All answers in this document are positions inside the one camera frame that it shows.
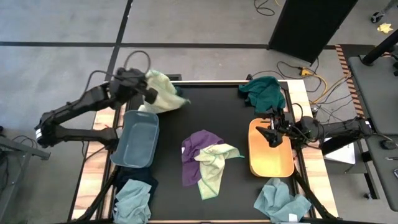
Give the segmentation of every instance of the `wooden tray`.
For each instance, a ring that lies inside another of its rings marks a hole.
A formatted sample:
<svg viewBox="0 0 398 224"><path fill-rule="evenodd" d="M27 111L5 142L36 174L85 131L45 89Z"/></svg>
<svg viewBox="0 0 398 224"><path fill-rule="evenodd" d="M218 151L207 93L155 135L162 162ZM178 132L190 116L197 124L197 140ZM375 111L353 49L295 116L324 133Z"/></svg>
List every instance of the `wooden tray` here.
<svg viewBox="0 0 398 224"><path fill-rule="evenodd" d="M282 144L272 148L257 126L268 128L268 119L256 118L249 125L249 162L251 172L258 177L289 177L294 171L290 139L282 137Z"/></svg>

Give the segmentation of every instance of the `dark green towel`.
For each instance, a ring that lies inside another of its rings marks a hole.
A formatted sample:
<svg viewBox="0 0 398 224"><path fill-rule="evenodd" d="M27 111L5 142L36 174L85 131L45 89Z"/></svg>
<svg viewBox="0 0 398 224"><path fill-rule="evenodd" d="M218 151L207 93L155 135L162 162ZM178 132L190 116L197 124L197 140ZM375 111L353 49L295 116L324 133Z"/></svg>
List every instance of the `dark green towel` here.
<svg viewBox="0 0 398 224"><path fill-rule="evenodd" d="M265 113L270 108L285 108L285 98L280 92L280 85L274 77L261 77L240 85L239 91L248 93L246 102L256 107L256 113Z"/></svg>

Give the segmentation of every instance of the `purple towel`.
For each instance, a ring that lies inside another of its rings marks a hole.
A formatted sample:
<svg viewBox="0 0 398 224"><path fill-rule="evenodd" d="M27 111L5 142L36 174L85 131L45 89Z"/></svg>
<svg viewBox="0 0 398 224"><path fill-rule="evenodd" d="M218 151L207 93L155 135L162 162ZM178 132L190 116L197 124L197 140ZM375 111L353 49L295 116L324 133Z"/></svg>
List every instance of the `purple towel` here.
<svg viewBox="0 0 398 224"><path fill-rule="evenodd" d="M199 162L194 158L199 155L200 149L213 144L223 144L224 140L206 130L193 133L182 142L182 185L196 184L200 179Z"/></svg>

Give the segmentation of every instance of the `light blue towel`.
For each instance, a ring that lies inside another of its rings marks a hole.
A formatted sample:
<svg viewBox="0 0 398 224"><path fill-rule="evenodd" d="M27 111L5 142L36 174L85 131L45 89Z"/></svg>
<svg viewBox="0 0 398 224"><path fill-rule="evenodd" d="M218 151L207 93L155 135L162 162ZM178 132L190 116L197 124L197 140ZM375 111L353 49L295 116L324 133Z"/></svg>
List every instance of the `light blue towel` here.
<svg viewBox="0 0 398 224"><path fill-rule="evenodd" d="M128 180L116 195L113 217L115 223L141 224L150 219L148 207L151 186L138 180Z"/></svg>
<svg viewBox="0 0 398 224"><path fill-rule="evenodd" d="M279 178L268 180L254 203L254 208L267 215L272 223L289 222L290 213L300 220L310 207L311 203L303 195L289 195L288 186Z"/></svg>

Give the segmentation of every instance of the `blue plastic bin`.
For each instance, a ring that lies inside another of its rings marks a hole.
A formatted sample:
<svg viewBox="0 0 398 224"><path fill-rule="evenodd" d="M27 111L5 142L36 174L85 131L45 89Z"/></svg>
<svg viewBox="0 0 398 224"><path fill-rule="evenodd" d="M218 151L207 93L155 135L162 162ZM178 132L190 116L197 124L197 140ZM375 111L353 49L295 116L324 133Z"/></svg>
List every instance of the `blue plastic bin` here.
<svg viewBox="0 0 398 224"><path fill-rule="evenodd" d="M149 167L154 159L159 118L156 114L128 111L124 114L124 128L111 161L118 166Z"/></svg>

